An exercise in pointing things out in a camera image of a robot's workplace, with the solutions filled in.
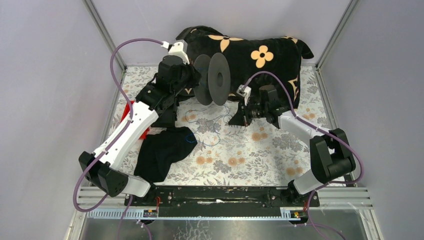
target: red wire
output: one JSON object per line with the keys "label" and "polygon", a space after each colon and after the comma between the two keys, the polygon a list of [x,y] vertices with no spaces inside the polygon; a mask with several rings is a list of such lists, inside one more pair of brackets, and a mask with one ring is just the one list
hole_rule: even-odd
{"label": "red wire", "polygon": [[159,196],[157,196],[156,197],[156,217],[158,217],[159,216],[159,212],[158,212],[158,209],[159,209],[159,204],[161,203],[161,198],[159,197]]}

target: blue thread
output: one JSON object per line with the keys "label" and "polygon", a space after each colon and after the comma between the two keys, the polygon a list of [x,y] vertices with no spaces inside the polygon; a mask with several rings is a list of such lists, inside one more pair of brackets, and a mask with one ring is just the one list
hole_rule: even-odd
{"label": "blue thread", "polygon": [[[215,129],[215,126],[216,126],[217,122],[219,121],[219,119],[221,119],[221,118],[225,118],[225,117],[227,117],[227,116],[228,116],[228,117],[231,117],[231,115],[230,115],[231,109],[230,109],[230,108],[229,108],[226,104],[224,104],[223,106],[224,106],[224,108],[226,109],[226,114],[219,115],[219,116],[215,117],[214,119],[211,119],[211,120],[207,120],[207,121],[206,121],[206,127],[209,129],[209,125],[208,125],[208,123],[209,123],[209,122],[212,122],[212,121],[214,121],[214,120],[215,120],[215,122],[213,122],[212,128],[213,128],[213,131],[217,134],[217,137],[218,137],[218,142],[217,142],[216,144],[214,144],[214,145],[209,145],[209,144],[204,143],[203,141],[200,141],[200,140],[197,140],[197,139],[196,139],[195,133],[197,133],[197,132],[199,131],[199,129],[201,128],[200,123],[199,123],[199,127],[196,129],[196,131],[194,131],[193,133],[191,133],[191,134],[187,135],[187,136],[185,137],[185,140],[186,140],[188,143],[195,143],[195,142],[199,142],[199,143],[201,143],[201,144],[203,144],[203,145],[205,145],[205,146],[213,147],[213,146],[218,145],[218,144],[221,142],[221,137],[220,137],[220,135],[224,135],[224,136],[234,135],[234,134],[221,134],[221,133],[217,132],[217,130]],[[202,110],[188,110],[188,111],[186,111],[186,112],[185,112],[184,117],[185,117],[185,119],[187,120],[187,119],[188,119],[188,118],[187,118],[187,113],[191,113],[191,112],[204,112],[204,111],[206,111],[207,109],[209,109],[209,108],[207,107],[207,108],[202,109]],[[198,120],[195,120],[195,121],[188,121],[188,120],[187,120],[187,123],[189,123],[189,124],[191,124],[191,123],[198,123],[198,122],[199,122]],[[194,139],[196,139],[196,141],[190,141],[190,140],[188,140],[188,139],[187,139],[187,138],[188,138],[188,137],[190,137],[191,135],[193,135],[193,137],[194,137]]]}

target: black plush toy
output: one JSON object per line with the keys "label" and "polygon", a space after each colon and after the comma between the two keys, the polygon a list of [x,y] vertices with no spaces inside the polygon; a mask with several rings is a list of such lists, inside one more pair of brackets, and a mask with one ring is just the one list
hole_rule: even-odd
{"label": "black plush toy", "polygon": [[[237,88],[253,74],[269,71],[282,81],[290,94],[294,108],[299,106],[302,58],[314,57],[302,40],[287,36],[246,40],[229,37],[208,26],[188,27],[176,37],[176,40],[184,40],[188,44],[187,55],[192,62],[201,54],[212,57],[215,53],[222,53],[228,61],[230,70],[231,94],[235,94]],[[251,95],[258,96],[259,88],[269,84],[276,87],[279,96],[285,96],[279,83],[268,74],[260,74],[252,80],[249,84],[252,88]],[[186,89],[185,93],[187,96],[192,96],[193,91]]]}

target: table surface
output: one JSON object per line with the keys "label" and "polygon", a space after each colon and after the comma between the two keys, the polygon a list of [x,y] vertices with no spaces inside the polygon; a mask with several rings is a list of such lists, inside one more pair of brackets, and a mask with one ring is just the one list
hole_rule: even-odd
{"label": "table surface", "polygon": [[[157,67],[129,67],[123,89],[131,100],[153,78]],[[297,112],[314,124],[329,127],[314,70],[300,72],[300,105]],[[122,95],[113,115],[111,134],[118,126],[126,102]],[[308,147],[296,136],[277,129],[265,119],[255,119],[248,127],[228,126],[237,103],[224,106],[201,105],[195,98],[178,107],[177,127],[189,127],[198,140],[185,159],[173,163],[166,180],[157,185],[286,186],[310,169]],[[163,128],[151,128],[157,134]],[[132,174],[142,145],[138,140],[126,156],[121,171]]]}

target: white vent grille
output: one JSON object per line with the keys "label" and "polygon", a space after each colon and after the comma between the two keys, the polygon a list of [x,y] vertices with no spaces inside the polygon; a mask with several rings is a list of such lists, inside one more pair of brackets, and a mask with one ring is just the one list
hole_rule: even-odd
{"label": "white vent grille", "polygon": [[[124,219],[142,219],[144,209],[128,209]],[[124,209],[116,208],[97,208],[87,214],[88,218],[93,219],[120,219]]]}
{"label": "white vent grille", "polygon": [[[124,219],[132,220],[151,220],[153,217],[143,217],[143,211],[148,209],[128,209]],[[97,208],[87,214],[87,218],[93,219],[120,219],[124,209],[122,208]],[[161,220],[203,220],[203,221],[213,221],[213,220],[280,220],[280,221],[298,221],[299,218],[291,218],[290,210],[281,209],[281,216],[257,216],[257,217],[158,217],[157,219]]]}

